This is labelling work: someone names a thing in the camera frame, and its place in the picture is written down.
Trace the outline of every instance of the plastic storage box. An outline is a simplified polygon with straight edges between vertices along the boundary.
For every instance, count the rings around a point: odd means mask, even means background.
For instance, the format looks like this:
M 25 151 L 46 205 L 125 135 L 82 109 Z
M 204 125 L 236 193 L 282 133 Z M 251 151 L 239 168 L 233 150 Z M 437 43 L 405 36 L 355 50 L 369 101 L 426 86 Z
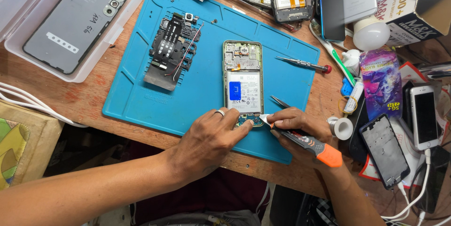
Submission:
M 29 56 L 22 50 L 22 46 L 46 16 L 52 11 L 59 0 L 0 0 L 0 42 L 5 39 L 5 48 L 27 61 L 47 70 L 55 76 L 67 81 L 81 83 L 93 70 L 96 63 L 113 44 L 123 26 L 138 8 L 142 0 L 127 0 L 124 7 L 105 30 L 96 44 L 89 51 L 86 58 L 71 75 L 65 75 L 54 68 L 45 65 Z

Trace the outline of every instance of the silver ring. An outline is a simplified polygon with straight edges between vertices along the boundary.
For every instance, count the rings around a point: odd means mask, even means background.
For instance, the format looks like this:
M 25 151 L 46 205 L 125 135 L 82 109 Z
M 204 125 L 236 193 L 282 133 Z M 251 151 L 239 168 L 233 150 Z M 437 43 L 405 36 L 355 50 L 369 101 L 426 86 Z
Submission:
M 218 112 L 218 113 L 221 113 L 221 114 L 222 114 L 222 116 L 224 117 L 225 113 L 224 113 L 223 111 L 221 111 L 221 110 L 217 110 L 217 111 L 216 111 L 215 113 L 217 113 L 217 112 Z

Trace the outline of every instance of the black phone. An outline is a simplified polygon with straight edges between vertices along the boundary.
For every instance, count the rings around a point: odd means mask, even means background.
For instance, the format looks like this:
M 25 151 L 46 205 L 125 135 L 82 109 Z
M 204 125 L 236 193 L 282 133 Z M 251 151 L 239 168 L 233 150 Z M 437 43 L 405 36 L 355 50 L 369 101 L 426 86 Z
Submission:
M 410 100 L 410 89 L 415 87 L 413 82 L 409 81 L 402 87 L 402 120 L 406 127 L 413 132 L 414 122 L 412 120 L 412 103 Z
M 424 195 L 415 204 L 418 209 L 430 214 L 434 213 L 449 161 L 450 153 L 444 148 L 441 146 L 431 148 L 431 166 L 429 169 L 428 183 L 426 184 Z
M 327 41 L 344 41 L 345 10 L 343 0 L 319 0 L 322 38 Z
M 360 128 L 369 155 L 387 190 L 410 174 L 410 168 L 386 114 Z

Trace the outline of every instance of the rubber band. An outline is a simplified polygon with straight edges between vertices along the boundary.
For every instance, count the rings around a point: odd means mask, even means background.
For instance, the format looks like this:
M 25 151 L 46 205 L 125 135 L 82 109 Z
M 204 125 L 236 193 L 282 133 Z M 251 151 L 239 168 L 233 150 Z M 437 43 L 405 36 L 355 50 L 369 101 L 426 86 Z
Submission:
M 347 112 L 347 111 L 344 111 L 344 110 L 340 109 L 340 101 L 341 101 L 341 99 L 343 99 L 344 97 L 345 97 L 345 96 L 342 96 L 342 97 L 340 97 L 340 99 L 338 100 L 338 109 L 341 110 L 341 112 L 346 113 L 346 114 L 353 113 L 353 112 L 357 109 L 357 99 L 355 99 L 355 97 L 353 97 L 353 96 L 348 96 L 348 97 L 352 98 L 352 99 L 355 101 L 355 108 L 354 108 L 354 110 L 352 110 L 352 111 L 350 111 L 350 112 Z

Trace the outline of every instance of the fingernail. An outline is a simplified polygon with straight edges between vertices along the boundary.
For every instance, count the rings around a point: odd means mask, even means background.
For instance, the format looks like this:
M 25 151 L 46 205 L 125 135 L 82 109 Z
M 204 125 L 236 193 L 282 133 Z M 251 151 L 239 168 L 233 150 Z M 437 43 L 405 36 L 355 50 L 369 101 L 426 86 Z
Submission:
M 279 138 L 280 137 L 280 134 L 277 132 L 277 131 L 275 131 L 275 130 L 270 130 L 270 132 L 273 134 L 273 136 L 275 136 L 276 138 Z

